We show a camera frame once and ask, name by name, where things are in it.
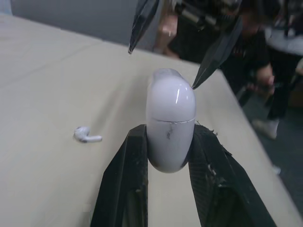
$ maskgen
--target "person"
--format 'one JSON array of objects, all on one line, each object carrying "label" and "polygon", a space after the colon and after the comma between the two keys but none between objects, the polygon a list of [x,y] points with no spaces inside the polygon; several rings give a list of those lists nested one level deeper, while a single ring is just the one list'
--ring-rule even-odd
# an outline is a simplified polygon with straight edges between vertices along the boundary
[{"label": "person", "polygon": [[273,102],[266,121],[255,119],[252,126],[255,130],[275,140],[281,119],[285,117],[291,90],[291,81],[298,62],[303,57],[302,36],[303,14],[294,20],[295,37],[287,37],[284,31],[267,29],[267,44],[269,46],[270,61],[275,74],[275,81],[282,87],[275,89]]},{"label": "person", "polygon": [[[279,10],[276,0],[269,0],[267,15],[274,18]],[[228,59],[221,65],[232,91],[237,94],[246,83],[245,75],[256,72],[257,81],[262,85],[272,85],[274,76],[270,65],[264,31],[253,13],[250,1],[243,1],[241,6],[243,30]],[[164,53],[173,58],[201,63],[209,45],[219,34],[211,28],[199,31],[183,18],[178,19],[177,35],[169,43]]]}]

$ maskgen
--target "floor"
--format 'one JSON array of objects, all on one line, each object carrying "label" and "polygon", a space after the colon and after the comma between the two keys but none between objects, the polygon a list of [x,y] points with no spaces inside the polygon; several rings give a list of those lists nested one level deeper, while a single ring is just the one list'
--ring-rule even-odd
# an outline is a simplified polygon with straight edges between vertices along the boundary
[{"label": "floor", "polygon": [[[243,108],[247,118],[266,119],[264,101],[253,97]],[[275,141],[258,134],[274,165],[281,168],[280,177],[303,216],[303,109],[290,108],[280,122]]]}]

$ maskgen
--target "person's hand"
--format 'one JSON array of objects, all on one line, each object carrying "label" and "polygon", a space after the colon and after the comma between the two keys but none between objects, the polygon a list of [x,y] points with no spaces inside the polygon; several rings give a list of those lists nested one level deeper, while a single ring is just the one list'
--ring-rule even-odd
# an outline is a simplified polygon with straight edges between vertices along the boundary
[{"label": "person's hand", "polygon": [[[253,90],[255,92],[261,93],[261,94],[273,94],[275,91],[275,88],[273,87],[274,84],[274,75],[273,71],[271,68],[271,65],[267,65],[261,69],[259,69],[256,73],[257,77],[257,84],[248,84],[247,88],[249,90]],[[262,89],[260,86],[265,86],[265,87],[272,87],[268,92],[265,92],[264,89]]]}]

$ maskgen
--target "beige table surface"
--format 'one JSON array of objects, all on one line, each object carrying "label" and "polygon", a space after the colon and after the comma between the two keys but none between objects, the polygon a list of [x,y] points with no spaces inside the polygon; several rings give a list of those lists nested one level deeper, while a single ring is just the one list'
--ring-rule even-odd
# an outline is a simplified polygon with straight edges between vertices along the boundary
[{"label": "beige table surface", "polygon": [[[148,77],[198,66],[0,15],[0,226],[89,226],[103,172],[128,131],[145,123]],[[197,91],[197,120],[246,169],[278,227],[302,220],[223,75]],[[103,141],[79,144],[90,126]],[[149,166],[149,226],[197,227],[188,167]]]}]

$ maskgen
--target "white earbud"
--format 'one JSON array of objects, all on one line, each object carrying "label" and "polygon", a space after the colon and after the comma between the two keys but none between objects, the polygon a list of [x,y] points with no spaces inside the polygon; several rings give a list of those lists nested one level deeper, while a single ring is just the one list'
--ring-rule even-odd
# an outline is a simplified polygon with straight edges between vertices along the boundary
[{"label": "white earbud", "polygon": [[102,136],[89,136],[89,127],[76,128],[74,138],[81,143],[96,143],[102,141]]}]

